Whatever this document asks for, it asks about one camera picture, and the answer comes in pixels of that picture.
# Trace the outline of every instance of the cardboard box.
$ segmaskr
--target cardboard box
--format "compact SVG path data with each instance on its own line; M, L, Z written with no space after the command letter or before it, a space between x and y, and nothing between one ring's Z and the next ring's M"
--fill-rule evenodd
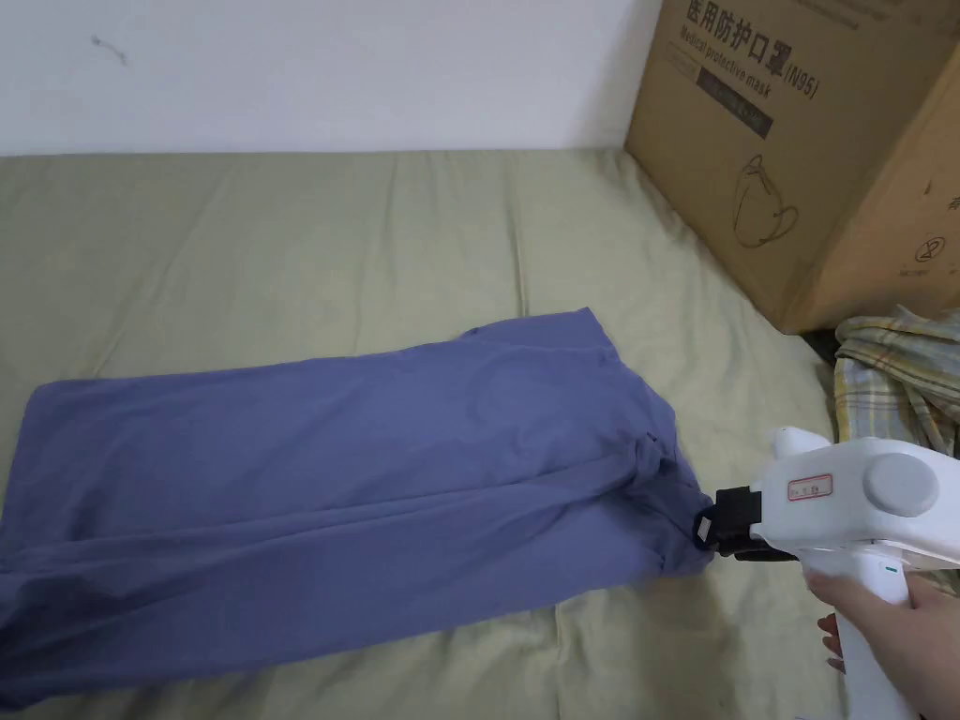
M783 332L960 305L960 2L664 0L627 150Z

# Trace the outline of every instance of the gray round button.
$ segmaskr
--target gray round button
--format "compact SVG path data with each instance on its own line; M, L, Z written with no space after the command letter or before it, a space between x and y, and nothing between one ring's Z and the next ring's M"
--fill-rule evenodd
M867 468L863 490L875 507L900 517L916 517L933 507L940 494L937 476L913 455L880 455Z

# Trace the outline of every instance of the wall stain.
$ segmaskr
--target wall stain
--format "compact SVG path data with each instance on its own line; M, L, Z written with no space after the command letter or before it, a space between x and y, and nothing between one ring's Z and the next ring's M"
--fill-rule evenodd
M127 54L120 52L120 50L117 49L116 45L113 45L107 42L106 40L101 40L96 35L90 36L90 43L94 47L107 48L108 50L110 50L111 53L113 53L113 55L117 57L118 60L120 60L120 64L122 65L127 64Z

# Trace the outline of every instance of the red label sticker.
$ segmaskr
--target red label sticker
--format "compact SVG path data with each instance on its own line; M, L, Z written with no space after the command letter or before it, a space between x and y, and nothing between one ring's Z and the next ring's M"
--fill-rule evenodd
M826 497L831 494L833 494L833 475L802 477L800 480L791 480L786 486L786 499L790 502L812 500L814 497Z

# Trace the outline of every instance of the blue cloth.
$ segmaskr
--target blue cloth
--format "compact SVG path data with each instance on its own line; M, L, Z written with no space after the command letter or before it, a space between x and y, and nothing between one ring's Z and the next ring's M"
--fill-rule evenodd
M435 345L38 388L0 702L252 670L701 570L673 411L589 310Z

